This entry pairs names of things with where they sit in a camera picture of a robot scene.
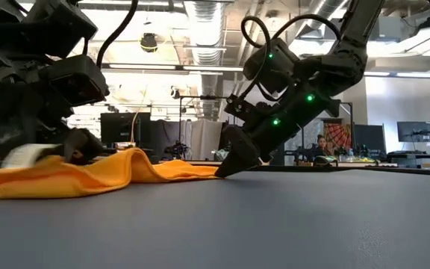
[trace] desk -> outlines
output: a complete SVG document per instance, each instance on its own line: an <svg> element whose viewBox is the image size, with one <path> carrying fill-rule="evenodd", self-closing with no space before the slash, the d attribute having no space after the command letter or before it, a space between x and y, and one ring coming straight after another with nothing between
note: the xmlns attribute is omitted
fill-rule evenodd
<svg viewBox="0 0 430 269"><path fill-rule="evenodd" d="M0 268L430 268L430 176L245 172L0 200Z"/></svg>

